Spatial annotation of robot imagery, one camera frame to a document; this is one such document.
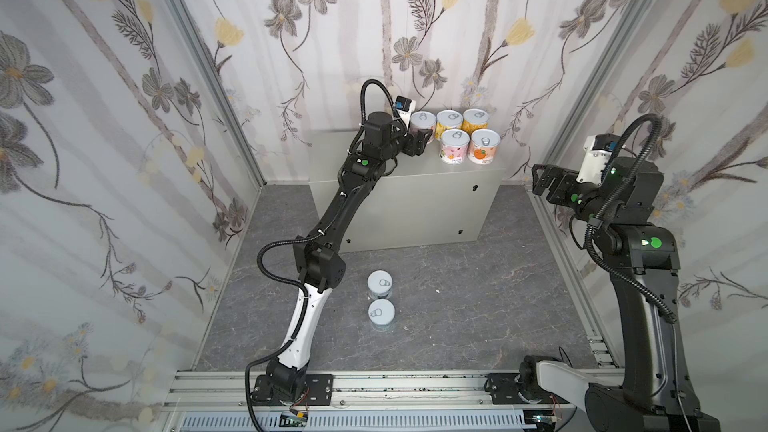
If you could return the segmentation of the purple label can front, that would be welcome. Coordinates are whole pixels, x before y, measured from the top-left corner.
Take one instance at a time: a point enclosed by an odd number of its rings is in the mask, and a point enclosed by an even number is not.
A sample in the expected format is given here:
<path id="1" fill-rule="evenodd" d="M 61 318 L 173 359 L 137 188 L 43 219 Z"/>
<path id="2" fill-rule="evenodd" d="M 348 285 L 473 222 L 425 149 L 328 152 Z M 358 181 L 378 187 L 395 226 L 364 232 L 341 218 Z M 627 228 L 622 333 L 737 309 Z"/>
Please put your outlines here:
<path id="1" fill-rule="evenodd" d="M 430 131 L 427 143 L 431 143 L 434 140 L 436 124 L 437 118 L 435 114 L 428 111 L 414 112 L 410 117 L 409 131 L 413 134 L 417 134 L 420 131 Z"/>

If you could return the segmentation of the pink label can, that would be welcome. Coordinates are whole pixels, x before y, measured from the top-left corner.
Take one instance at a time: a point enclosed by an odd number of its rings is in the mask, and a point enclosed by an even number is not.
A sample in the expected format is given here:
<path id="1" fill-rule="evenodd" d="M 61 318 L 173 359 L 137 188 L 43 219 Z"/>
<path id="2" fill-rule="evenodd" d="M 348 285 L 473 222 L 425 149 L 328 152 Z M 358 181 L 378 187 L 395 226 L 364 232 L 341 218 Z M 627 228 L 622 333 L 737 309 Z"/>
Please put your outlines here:
<path id="1" fill-rule="evenodd" d="M 461 129 L 448 129 L 442 133 L 440 159 L 450 165 L 461 164 L 468 151 L 470 136 Z"/>

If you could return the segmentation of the yellow white label can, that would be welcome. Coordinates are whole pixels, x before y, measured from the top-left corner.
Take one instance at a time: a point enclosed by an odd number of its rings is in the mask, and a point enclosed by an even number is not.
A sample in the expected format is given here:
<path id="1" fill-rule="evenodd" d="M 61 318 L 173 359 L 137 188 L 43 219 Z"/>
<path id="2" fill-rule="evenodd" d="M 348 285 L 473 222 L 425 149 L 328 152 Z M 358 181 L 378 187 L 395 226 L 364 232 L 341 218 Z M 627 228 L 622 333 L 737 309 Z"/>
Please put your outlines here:
<path id="1" fill-rule="evenodd" d="M 455 110 L 443 110 L 436 115 L 436 138 L 439 139 L 444 132 L 452 129 L 460 129 L 463 124 L 463 114 Z"/>

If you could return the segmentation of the orange persimmon label can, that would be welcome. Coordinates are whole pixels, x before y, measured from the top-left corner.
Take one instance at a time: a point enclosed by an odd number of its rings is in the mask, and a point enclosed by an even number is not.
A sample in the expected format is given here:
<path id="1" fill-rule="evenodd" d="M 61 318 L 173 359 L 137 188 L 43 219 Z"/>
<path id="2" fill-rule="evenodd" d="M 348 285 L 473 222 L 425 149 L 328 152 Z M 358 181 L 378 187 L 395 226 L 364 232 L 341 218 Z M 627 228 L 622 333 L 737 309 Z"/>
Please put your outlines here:
<path id="1" fill-rule="evenodd" d="M 493 130 L 487 128 L 475 130 L 471 134 L 468 159 L 478 165 L 492 163 L 500 142 L 500 135 Z"/>

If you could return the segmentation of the blue label can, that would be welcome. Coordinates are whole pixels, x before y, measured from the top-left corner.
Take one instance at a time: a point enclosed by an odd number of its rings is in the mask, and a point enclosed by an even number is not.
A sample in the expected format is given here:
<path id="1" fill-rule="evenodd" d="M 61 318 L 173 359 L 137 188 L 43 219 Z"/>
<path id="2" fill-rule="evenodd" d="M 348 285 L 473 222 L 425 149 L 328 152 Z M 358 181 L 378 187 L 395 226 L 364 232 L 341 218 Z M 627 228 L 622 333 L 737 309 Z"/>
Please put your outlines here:
<path id="1" fill-rule="evenodd" d="M 392 295 L 393 278 L 385 270 L 375 270 L 368 276 L 367 287 L 371 299 L 389 299 Z"/>
<path id="2" fill-rule="evenodd" d="M 395 306 L 388 299 L 376 299 L 369 305 L 368 317 L 375 329 L 387 330 L 395 321 Z"/>

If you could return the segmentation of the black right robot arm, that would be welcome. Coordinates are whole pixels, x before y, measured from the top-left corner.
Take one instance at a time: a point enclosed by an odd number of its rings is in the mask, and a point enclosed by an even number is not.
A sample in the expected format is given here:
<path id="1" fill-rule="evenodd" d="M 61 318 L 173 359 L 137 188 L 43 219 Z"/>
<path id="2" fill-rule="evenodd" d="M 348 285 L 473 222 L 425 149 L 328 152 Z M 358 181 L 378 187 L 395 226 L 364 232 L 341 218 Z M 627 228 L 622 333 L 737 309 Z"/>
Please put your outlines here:
<path id="1" fill-rule="evenodd" d="M 645 114 L 625 132 L 586 143 L 579 170 L 533 166 L 532 191 L 585 224 L 583 249 L 610 277 L 620 312 L 624 378 L 616 386 L 563 361 L 527 356 L 518 393 L 560 398 L 596 431 L 718 431 L 688 373 L 678 317 L 678 242 L 651 223 L 664 175 L 648 157 L 662 119 Z"/>

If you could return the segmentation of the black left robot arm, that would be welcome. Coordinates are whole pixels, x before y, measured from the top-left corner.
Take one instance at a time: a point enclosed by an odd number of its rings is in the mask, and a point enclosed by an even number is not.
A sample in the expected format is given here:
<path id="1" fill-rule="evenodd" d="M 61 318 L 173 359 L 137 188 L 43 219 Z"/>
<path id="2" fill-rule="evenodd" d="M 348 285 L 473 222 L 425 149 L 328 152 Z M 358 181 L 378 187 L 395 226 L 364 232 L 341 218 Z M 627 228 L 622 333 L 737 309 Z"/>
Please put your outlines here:
<path id="1" fill-rule="evenodd" d="M 292 405 L 305 396 L 314 334 L 325 303 L 346 272 L 346 263 L 339 255 L 346 231 L 377 182 L 392 174 L 388 163 L 397 163 L 402 153 L 411 157 L 423 154 L 432 136 L 431 131 L 411 133 L 403 112 L 381 81 L 366 80 L 360 89 L 360 126 L 337 173 L 337 190 L 328 208 L 308 235 L 268 243 L 257 254 L 257 267 L 267 279 L 298 289 L 281 347 L 245 366 L 246 407 L 257 431 L 263 427 L 255 410 L 252 370 L 266 366 L 267 384 L 273 396 L 283 402 Z M 283 246 L 293 249 L 296 279 L 278 276 L 264 264 L 267 252 Z"/>

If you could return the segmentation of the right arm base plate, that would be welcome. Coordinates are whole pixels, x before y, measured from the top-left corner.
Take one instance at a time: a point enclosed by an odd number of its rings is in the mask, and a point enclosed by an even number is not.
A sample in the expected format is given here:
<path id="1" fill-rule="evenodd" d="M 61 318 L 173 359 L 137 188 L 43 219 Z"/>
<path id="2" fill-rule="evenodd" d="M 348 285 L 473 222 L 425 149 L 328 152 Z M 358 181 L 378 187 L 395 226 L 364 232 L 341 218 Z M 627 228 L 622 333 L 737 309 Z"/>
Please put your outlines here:
<path id="1" fill-rule="evenodd" d="M 541 399 L 534 391 L 535 385 L 525 374 L 490 373 L 483 388 L 494 405 L 537 405 Z"/>

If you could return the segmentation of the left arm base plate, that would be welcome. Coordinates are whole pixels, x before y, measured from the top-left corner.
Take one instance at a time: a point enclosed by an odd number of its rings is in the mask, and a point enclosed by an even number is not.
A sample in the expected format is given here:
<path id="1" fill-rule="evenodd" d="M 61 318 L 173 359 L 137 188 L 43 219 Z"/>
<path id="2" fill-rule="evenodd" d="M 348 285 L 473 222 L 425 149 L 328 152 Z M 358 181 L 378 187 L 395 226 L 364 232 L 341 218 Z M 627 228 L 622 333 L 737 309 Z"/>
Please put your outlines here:
<path id="1" fill-rule="evenodd" d="M 276 378 L 262 374 L 251 388 L 250 401 L 266 406 L 329 406 L 335 377 L 332 374 L 308 374 L 297 382 L 284 385 Z"/>

